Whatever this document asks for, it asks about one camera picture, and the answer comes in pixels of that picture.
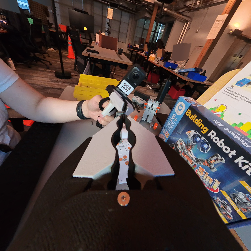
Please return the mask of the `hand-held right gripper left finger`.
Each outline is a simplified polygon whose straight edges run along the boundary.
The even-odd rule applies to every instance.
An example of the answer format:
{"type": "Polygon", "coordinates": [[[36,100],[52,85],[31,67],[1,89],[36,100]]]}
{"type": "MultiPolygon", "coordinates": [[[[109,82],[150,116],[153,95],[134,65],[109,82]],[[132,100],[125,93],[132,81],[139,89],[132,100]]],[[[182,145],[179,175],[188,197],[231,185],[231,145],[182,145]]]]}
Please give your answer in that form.
{"type": "Polygon", "coordinates": [[[114,163],[116,153],[111,143],[111,137],[117,130],[118,119],[115,118],[93,135],[73,173],[73,177],[92,178],[99,181],[107,189],[107,184],[112,179],[111,166],[114,163]]]}

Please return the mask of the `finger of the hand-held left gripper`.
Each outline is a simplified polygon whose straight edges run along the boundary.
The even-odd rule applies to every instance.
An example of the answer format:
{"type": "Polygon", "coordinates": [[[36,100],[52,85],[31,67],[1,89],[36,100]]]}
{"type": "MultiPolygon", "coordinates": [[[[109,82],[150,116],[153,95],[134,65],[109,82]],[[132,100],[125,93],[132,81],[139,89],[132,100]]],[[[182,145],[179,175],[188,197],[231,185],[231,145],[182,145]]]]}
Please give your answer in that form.
{"type": "Polygon", "coordinates": [[[134,105],[132,101],[117,91],[113,91],[110,94],[110,101],[118,112],[123,112],[125,115],[130,115],[134,111],[134,105]]]}

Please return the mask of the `instruction booklet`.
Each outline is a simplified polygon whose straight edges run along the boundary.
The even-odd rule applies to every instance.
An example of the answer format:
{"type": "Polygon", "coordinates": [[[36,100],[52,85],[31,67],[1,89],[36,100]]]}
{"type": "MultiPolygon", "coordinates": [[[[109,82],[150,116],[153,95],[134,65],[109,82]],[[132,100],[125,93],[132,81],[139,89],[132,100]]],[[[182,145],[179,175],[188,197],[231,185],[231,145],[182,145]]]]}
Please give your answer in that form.
{"type": "Polygon", "coordinates": [[[118,183],[126,184],[126,179],[128,178],[128,164],[129,164],[129,152],[131,148],[131,144],[128,141],[128,131],[123,124],[123,127],[120,131],[121,140],[117,144],[116,148],[118,150],[119,157],[119,175],[118,175],[118,183]]]}

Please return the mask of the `yellow plastic parts bin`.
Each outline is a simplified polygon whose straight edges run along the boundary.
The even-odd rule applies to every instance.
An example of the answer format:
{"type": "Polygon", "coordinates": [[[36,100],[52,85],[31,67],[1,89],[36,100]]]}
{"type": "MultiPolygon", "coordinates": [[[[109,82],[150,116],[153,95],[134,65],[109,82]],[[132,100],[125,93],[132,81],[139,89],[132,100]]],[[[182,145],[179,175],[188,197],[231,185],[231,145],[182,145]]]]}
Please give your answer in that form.
{"type": "Polygon", "coordinates": [[[100,95],[102,98],[109,96],[105,90],[108,85],[117,86],[120,80],[98,77],[92,75],[81,74],[78,85],[74,88],[74,98],[78,101],[89,100],[95,95],[100,95]]]}

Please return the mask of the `person's left forearm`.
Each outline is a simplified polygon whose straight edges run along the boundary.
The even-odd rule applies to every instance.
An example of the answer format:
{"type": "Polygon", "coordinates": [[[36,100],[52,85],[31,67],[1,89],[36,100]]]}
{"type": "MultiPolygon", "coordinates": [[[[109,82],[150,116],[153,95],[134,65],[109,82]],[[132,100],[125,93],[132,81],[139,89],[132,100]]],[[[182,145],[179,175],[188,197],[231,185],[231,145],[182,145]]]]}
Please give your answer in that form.
{"type": "Polygon", "coordinates": [[[44,97],[24,80],[16,80],[0,94],[2,101],[24,117],[43,123],[79,120],[77,101],[44,97]]]}

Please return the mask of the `grey desk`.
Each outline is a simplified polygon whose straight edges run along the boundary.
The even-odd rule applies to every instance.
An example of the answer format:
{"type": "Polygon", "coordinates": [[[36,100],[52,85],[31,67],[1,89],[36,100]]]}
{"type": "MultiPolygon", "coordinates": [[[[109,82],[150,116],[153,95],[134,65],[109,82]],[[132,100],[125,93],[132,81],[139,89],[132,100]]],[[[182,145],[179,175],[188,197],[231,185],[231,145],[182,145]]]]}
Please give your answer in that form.
{"type": "MultiPolygon", "coordinates": [[[[82,144],[88,137],[92,137],[100,129],[96,127],[96,122],[90,120],[73,121],[63,124],[62,129],[58,135],[56,143],[52,149],[48,161],[42,171],[37,186],[30,199],[29,206],[23,215],[23,220],[26,221],[29,217],[32,208],[38,198],[42,188],[46,184],[49,177],[56,170],[56,168],[63,162],[80,144],[82,144]]],[[[159,129],[154,133],[152,129],[147,129],[155,135],[159,134],[159,129]]]]}

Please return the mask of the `person's left hand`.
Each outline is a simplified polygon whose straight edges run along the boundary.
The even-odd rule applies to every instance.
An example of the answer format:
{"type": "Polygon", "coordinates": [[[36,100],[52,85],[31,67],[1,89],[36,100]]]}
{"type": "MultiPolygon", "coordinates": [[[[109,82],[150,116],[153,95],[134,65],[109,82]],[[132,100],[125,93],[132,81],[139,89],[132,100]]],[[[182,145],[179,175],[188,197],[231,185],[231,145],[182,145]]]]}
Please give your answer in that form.
{"type": "Polygon", "coordinates": [[[102,116],[99,108],[99,102],[101,100],[102,97],[100,95],[96,95],[90,100],[84,101],[82,104],[82,112],[85,117],[97,120],[100,124],[106,126],[114,120],[114,116],[102,116]]]}

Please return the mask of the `grey battery box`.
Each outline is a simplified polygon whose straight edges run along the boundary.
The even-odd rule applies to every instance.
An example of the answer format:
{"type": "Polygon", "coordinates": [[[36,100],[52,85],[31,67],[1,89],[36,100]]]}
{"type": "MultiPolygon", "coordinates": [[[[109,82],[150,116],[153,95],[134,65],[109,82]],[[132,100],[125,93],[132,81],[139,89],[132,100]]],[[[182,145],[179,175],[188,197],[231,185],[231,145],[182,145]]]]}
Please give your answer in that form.
{"type": "Polygon", "coordinates": [[[133,96],[132,102],[135,102],[138,106],[144,106],[146,101],[139,96],[133,96]]]}

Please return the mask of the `partly built toy robot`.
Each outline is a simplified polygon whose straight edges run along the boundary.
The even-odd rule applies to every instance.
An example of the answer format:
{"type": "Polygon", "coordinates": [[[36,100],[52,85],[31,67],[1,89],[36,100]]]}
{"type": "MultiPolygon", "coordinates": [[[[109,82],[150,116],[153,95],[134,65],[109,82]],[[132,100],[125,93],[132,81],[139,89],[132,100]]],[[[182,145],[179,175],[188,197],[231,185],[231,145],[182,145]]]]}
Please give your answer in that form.
{"type": "Polygon", "coordinates": [[[154,115],[156,115],[157,111],[160,109],[160,102],[152,99],[148,99],[147,102],[144,103],[144,113],[142,117],[134,116],[134,120],[138,123],[143,120],[150,123],[150,128],[153,127],[154,130],[157,129],[158,123],[153,123],[152,119],[154,115]]]}

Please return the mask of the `black upright device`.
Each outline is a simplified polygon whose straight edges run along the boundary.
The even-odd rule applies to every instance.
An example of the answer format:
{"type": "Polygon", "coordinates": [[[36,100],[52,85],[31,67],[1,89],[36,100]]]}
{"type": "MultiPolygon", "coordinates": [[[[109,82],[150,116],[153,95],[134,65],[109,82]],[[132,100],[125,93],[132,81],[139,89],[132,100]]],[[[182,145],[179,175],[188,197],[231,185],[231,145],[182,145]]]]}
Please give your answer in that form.
{"type": "Polygon", "coordinates": [[[169,90],[169,88],[171,86],[171,83],[172,82],[169,79],[167,79],[165,82],[163,82],[163,84],[162,84],[162,86],[161,86],[161,88],[159,90],[159,93],[158,93],[158,95],[156,97],[156,101],[159,102],[159,105],[161,105],[162,102],[164,101],[164,98],[165,98],[165,96],[166,96],[166,94],[167,94],[167,92],[168,92],[168,90],[169,90]]]}

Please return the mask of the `grey office table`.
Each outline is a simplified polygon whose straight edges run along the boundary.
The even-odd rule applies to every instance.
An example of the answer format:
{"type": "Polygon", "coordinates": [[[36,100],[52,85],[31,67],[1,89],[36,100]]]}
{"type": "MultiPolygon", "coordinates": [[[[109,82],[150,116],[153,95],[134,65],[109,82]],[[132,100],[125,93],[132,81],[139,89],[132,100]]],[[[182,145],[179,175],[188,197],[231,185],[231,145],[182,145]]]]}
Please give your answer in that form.
{"type": "Polygon", "coordinates": [[[124,54],[119,55],[117,51],[99,47],[94,41],[91,45],[94,46],[93,50],[96,50],[99,53],[87,52],[87,49],[90,49],[87,47],[82,52],[82,55],[91,58],[92,62],[98,62],[102,64],[102,69],[104,70],[103,77],[109,78],[111,65],[133,65],[133,63],[124,54]]]}

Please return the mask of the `black wristband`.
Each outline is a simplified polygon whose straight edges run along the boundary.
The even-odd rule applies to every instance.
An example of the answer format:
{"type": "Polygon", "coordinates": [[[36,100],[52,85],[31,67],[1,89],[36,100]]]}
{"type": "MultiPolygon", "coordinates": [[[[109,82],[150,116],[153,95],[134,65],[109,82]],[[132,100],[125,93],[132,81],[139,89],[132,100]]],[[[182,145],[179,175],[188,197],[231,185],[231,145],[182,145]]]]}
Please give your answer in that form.
{"type": "Polygon", "coordinates": [[[81,100],[78,102],[77,107],[76,107],[76,111],[77,111],[77,116],[81,119],[81,120],[88,120],[90,118],[87,118],[82,111],[82,105],[86,100],[81,100]]]}

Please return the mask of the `black floor lamp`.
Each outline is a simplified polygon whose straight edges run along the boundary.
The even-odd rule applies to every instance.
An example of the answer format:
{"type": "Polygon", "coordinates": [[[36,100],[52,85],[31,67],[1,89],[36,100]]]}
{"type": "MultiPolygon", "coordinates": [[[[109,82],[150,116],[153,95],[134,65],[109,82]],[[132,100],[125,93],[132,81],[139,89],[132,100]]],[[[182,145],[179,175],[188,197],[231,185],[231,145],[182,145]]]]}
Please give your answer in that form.
{"type": "Polygon", "coordinates": [[[59,78],[59,79],[70,79],[72,77],[71,73],[68,71],[64,71],[64,66],[63,66],[61,45],[59,42],[59,31],[58,31],[58,22],[57,22],[57,16],[56,16],[55,1],[52,0],[51,2],[52,2],[52,12],[53,12],[53,17],[54,17],[54,24],[55,24],[56,41],[57,41],[57,45],[58,45],[58,52],[59,52],[59,58],[60,58],[60,64],[61,64],[61,70],[55,71],[55,77],[59,78]]]}

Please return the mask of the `black computer monitor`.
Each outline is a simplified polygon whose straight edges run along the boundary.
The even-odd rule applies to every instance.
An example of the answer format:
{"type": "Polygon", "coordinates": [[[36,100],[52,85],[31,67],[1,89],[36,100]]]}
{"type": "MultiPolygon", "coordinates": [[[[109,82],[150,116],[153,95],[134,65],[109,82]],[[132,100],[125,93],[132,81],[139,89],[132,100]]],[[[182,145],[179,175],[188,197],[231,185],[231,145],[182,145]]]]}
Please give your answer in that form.
{"type": "Polygon", "coordinates": [[[71,28],[75,26],[76,29],[78,29],[81,32],[84,32],[85,31],[84,27],[86,27],[87,31],[89,31],[90,33],[94,33],[93,15],[83,14],[81,12],[72,9],[68,9],[68,14],[71,28]]]}

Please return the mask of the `curled white poster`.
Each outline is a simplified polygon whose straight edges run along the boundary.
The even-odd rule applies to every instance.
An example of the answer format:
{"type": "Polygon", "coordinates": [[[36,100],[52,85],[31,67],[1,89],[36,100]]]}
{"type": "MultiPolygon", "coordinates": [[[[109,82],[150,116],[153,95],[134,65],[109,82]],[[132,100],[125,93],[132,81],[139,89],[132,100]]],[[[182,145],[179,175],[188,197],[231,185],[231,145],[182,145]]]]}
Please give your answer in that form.
{"type": "Polygon", "coordinates": [[[221,76],[197,101],[251,138],[251,63],[221,76]]]}

